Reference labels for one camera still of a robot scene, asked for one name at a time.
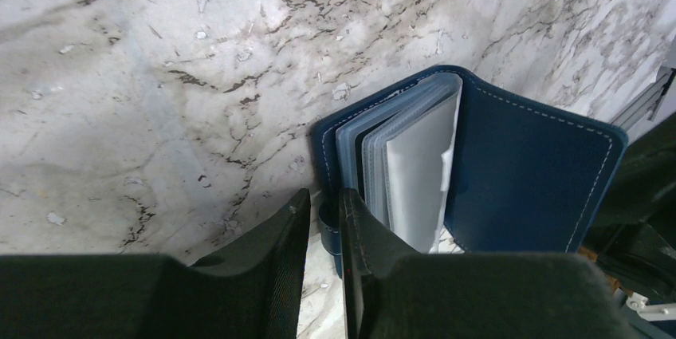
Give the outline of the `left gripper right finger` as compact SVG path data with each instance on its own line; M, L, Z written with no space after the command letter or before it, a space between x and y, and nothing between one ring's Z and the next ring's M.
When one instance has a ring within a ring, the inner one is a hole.
M350 338L631 338L600 270L578 254L422 254L360 194L338 198Z

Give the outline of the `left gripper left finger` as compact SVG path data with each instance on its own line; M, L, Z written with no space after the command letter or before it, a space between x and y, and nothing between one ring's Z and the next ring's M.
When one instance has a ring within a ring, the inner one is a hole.
M4 338L294 338L311 201L192 265L165 254L4 255Z

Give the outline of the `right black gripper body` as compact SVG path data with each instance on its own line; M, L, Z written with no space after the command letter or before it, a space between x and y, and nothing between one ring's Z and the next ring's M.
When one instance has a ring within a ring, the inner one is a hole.
M675 117L627 149L583 248L625 290L675 301Z

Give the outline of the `dark blue card holder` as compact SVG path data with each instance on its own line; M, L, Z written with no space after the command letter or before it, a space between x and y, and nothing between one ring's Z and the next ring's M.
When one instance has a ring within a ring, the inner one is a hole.
M318 121L325 250L341 266L339 193L357 190L388 231L427 253L575 253L628 144L611 124L436 65Z

